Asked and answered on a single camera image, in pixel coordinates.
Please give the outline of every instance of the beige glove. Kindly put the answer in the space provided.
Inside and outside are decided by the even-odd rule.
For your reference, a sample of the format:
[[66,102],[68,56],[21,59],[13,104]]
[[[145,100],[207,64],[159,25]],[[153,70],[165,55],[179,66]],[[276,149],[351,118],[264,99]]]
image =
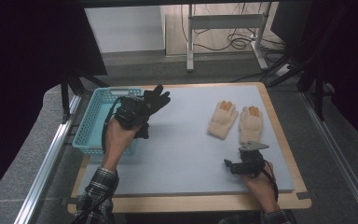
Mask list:
[[263,130],[263,114],[255,107],[244,107],[241,112],[240,120],[240,142],[245,144],[247,141],[260,142],[260,134]]
[[231,102],[226,103],[226,101],[222,101],[217,104],[211,124],[208,128],[208,133],[224,140],[228,130],[238,116],[238,111],[234,109],[235,105]]

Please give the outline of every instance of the blue plastic basket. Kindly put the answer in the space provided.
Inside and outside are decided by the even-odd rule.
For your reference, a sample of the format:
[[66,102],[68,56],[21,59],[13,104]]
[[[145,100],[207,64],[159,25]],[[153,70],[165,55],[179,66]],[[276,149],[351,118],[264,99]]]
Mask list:
[[[123,95],[142,95],[142,89],[129,88],[98,88],[92,94],[86,113],[80,122],[80,126],[76,132],[73,147],[79,148],[87,155],[103,155],[102,147],[102,131],[103,123],[112,107],[113,102]],[[117,103],[114,112],[120,106]],[[134,139],[131,145],[123,152],[124,155],[132,155],[136,148],[137,140]]]

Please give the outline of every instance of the wooden table frame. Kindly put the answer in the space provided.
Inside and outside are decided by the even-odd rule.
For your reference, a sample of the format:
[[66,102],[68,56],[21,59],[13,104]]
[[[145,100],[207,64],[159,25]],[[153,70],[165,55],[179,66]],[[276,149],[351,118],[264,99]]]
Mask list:
[[[287,143],[282,126],[278,120],[272,102],[269,99],[266,87],[259,82],[247,83],[214,83],[214,84],[184,84],[164,85],[165,88],[188,88],[188,87],[221,87],[256,85],[264,106],[267,109],[272,128],[276,134],[282,154],[287,163],[293,179],[295,190],[288,193],[280,193],[278,204],[282,209],[301,209],[311,206],[311,199],[298,199],[297,194],[307,192],[307,188],[296,165],[295,158]],[[144,89],[153,89],[154,86],[143,86]],[[83,175],[89,163],[90,156],[85,156],[72,191],[72,198],[77,198],[77,191]],[[246,211],[260,210],[260,205],[249,193],[202,195],[202,196],[147,196],[113,198],[114,213],[163,213],[163,212],[205,212],[205,211]],[[68,211],[74,213],[76,205],[68,204]]]

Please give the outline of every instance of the person's arm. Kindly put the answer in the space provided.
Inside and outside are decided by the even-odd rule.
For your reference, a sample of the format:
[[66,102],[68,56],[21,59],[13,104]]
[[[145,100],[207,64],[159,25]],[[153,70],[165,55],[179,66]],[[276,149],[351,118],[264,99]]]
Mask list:
[[[112,119],[105,136],[103,163],[92,177],[85,192],[77,199],[74,223],[113,223],[112,197],[118,185],[117,164],[140,127],[124,130],[116,119]],[[93,204],[101,202],[88,213]]]
[[[265,170],[273,176],[272,164],[266,162]],[[269,179],[264,174],[258,176],[240,175],[245,182],[249,191],[255,196],[260,203],[263,213],[261,216],[262,223],[266,224],[290,224],[290,220],[281,210],[278,203],[275,201],[274,190]]]

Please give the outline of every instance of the aluminum rail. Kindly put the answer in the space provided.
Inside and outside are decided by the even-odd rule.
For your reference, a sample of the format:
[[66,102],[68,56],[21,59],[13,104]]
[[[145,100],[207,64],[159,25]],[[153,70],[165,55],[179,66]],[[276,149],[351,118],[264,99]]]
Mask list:
[[[70,104],[70,114],[73,114],[77,110],[77,106],[81,100],[80,96],[74,96]],[[51,169],[54,166],[55,161],[57,160],[60,150],[62,148],[65,136],[69,132],[73,117],[69,118],[66,123],[61,124],[56,132],[54,139],[48,149],[48,153],[45,159],[40,166],[39,172],[36,175],[33,185],[31,186],[30,191],[28,192],[27,197],[25,198],[22,208],[17,215],[15,224],[24,224],[28,223],[36,209],[37,202],[39,201],[40,194],[45,187],[48,177],[50,175]]]
[[304,92],[301,92],[300,96],[306,104],[307,109],[310,112],[310,116],[316,124],[316,127],[318,128],[319,132],[321,132],[339,171],[347,182],[347,185],[350,188],[355,200],[358,202],[358,178],[356,177],[356,174],[353,172],[351,166],[348,164],[348,161],[345,159],[345,156],[342,154],[339,145],[337,144],[333,135],[330,133],[325,122],[321,121],[313,110],[313,102],[310,97]]

